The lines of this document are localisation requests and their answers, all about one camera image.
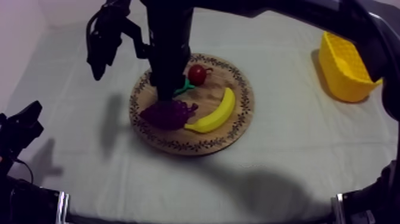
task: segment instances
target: decorative floral border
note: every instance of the decorative floral border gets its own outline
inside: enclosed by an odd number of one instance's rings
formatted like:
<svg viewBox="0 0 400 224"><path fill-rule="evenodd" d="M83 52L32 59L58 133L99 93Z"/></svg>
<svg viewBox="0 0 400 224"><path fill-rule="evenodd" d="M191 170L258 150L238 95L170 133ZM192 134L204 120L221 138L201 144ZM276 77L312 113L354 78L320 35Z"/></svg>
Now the decorative floral border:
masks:
<svg viewBox="0 0 400 224"><path fill-rule="evenodd" d="M226 69L233 74L233 78L238 82L240 86L241 96L240 96L240 107L242 108L242 113L237 115L237 121L235 121L232 125L232 128L227 133L227 137L215 138L213 140L205 140L199 141L195 144L191 144L189 142L181 143L178 141L168 141L166 139L160 139L154 133L152 133L151 128L147 122L143 121L139 118L139 104L138 104L138 95L144 90L145 86L149 84L149 78L151 71L147 71L144 77L140 78L139 85L134 88L133 95L130 97L130 107L129 113L131 117L131 123L133 126L137 126L139 131L144 134L147 140L151 142L156 142L157 145L161 147L168 147L174 150L191 150L198 152L202 149L208 149L214 147L216 145L223 145L226 143L227 139L234 139L239 131L243 128L243 125L246 123L246 116L251 111L250 108L250 99L248 97L249 93L251 93L251 88L247 85L247 82L243 78L241 72L236 68L231 66L229 63L225 63L219 61L216 58L209 57L203 54L192 54L189 60L191 63L196 63L201 61L203 63L212 64L213 66L220 67L222 69Z"/></svg>

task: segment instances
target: yellow banana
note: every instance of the yellow banana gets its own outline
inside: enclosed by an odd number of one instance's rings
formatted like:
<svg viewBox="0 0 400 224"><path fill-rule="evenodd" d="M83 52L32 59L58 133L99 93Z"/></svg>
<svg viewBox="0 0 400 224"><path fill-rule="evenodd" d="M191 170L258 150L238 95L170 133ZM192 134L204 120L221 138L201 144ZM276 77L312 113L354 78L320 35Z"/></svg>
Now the yellow banana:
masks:
<svg viewBox="0 0 400 224"><path fill-rule="evenodd" d="M225 88L224 98L218 108L192 125L185 124L185 129L195 130L200 133L213 131L228 120L234 108L235 94L230 88Z"/></svg>

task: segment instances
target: red apple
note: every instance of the red apple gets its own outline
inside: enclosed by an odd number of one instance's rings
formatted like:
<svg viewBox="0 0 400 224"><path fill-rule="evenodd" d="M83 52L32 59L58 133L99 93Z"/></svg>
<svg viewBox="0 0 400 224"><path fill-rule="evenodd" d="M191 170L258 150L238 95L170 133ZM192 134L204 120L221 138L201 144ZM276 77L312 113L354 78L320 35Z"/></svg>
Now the red apple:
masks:
<svg viewBox="0 0 400 224"><path fill-rule="evenodd" d="M189 73L187 74L187 78L190 81L190 84L195 86L200 86L204 84L205 78L207 77L207 71L213 69L205 69L203 66L199 64L193 65L189 69Z"/></svg>

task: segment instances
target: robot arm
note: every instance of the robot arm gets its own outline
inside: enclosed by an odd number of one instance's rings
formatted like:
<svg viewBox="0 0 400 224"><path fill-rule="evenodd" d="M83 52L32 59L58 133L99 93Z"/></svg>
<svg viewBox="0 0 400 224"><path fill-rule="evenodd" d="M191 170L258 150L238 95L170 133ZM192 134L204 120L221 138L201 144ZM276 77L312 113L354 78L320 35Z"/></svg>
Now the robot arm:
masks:
<svg viewBox="0 0 400 224"><path fill-rule="evenodd" d="M141 1L147 7L150 45L143 44L140 28L126 18L130 0L107 0L89 22L87 61L96 80L103 75L106 64L112 64L121 43L120 35L125 33L134 40L138 58L149 60L151 84L157 87L159 100L171 100L174 90L182 87L182 73L190 57L193 8L201 7L249 18L273 10L328 30L355 44L373 81L384 76L385 80L392 80L390 84L400 84L399 35L356 0ZM372 2L363 0L364 4ZM95 18L96 24L91 32Z"/></svg>

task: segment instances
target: white wall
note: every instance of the white wall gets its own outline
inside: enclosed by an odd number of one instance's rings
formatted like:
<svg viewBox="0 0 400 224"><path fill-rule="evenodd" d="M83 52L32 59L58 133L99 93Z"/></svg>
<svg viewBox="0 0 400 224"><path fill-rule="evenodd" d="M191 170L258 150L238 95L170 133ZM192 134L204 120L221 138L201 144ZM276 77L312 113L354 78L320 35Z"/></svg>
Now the white wall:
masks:
<svg viewBox="0 0 400 224"><path fill-rule="evenodd" d="M0 0L0 111L5 110L45 29L38 0Z"/></svg>
<svg viewBox="0 0 400 224"><path fill-rule="evenodd" d="M100 10L106 0L39 0L47 22L52 27L88 21ZM131 14L144 13L146 8L139 0L132 0Z"/></svg>

